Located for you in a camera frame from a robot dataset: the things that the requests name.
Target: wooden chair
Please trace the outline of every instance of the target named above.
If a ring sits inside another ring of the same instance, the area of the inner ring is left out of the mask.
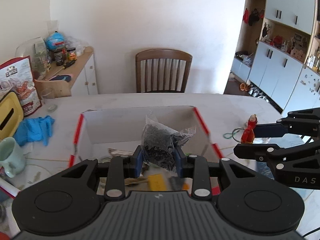
[[[139,52],[136,55],[137,93],[184,93],[191,61],[190,54],[175,49]]]

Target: plastic container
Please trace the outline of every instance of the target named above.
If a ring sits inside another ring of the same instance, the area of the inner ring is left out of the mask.
[[[41,37],[25,41],[17,47],[15,57],[27,56],[30,56],[33,77],[42,80],[49,70],[49,65],[48,51]]]
[[[62,49],[56,49],[54,51],[54,60],[57,66],[62,66],[64,64]]]
[[[69,48],[67,49],[68,53],[68,60],[77,60],[76,48]]]

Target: yellow package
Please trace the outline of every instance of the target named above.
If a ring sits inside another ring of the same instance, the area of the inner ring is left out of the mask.
[[[162,174],[148,176],[148,184],[151,191],[167,191]]]

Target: red tape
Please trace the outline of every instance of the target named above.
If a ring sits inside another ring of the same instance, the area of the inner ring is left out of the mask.
[[[213,195],[213,196],[214,196],[214,195],[219,195],[219,194],[221,193],[219,186],[213,187],[213,188],[211,189],[211,192],[212,192],[212,195]]]
[[[198,118],[198,121],[200,122],[200,124],[201,124],[201,126],[202,126],[202,128],[203,128],[203,130],[204,130],[204,132],[205,132],[205,134],[206,134],[207,136],[209,136],[210,131],[209,131],[207,125],[205,124],[205,122],[203,121],[203,118],[202,118],[202,116],[201,116],[198,108],[197,108],[197,107],[194,107],[194,108],[193,108],[193,111],[195,112],[196,117]]]
[[[217,156],[219,157],[219,159],[223,158],[222,152],[219,149],[219,146],[217,143],[213,143],[212,144],[212,148],[215,150]]]
[[[81,131],[81,126],[83,123],[84,115],[80,114],[79,119],[78,119],[78,125],[76,128],[75,136],[73,138],[73,144],[77,145],[79,141],[79,136],[80,136],[80,131]]]
[[[0,187],[0,190],[2,190],[4,193],[6,193],[9,197],[15,199],[16,197],[11,195],[8,191],[6,191],[4,188]]]
[[[70,155],[68,168],[72,167],[74,162],[75,162],[75,156],[72,154]]]

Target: plastic bag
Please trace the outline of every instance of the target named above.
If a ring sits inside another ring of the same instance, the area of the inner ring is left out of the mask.
[[[175,166],[172,152],[175,146],[183,146],[196,133],[196,127],[178,132],[146,116],[141,147],[145,161],[172,171]]]
[[[76,48],[77,57],[81,56],[84,53],[85,47],[87,47],[87,42],[83,42],[81,40],[75,39],[71,36],[66,36],[66,47],[68,48]]]
[[[243,62],[243,64],[251,66],[253,63],[253,59],[254,59],[254,55],[253,55],[253,53],[251,53],[250,55],[244,57],[242,62]]]

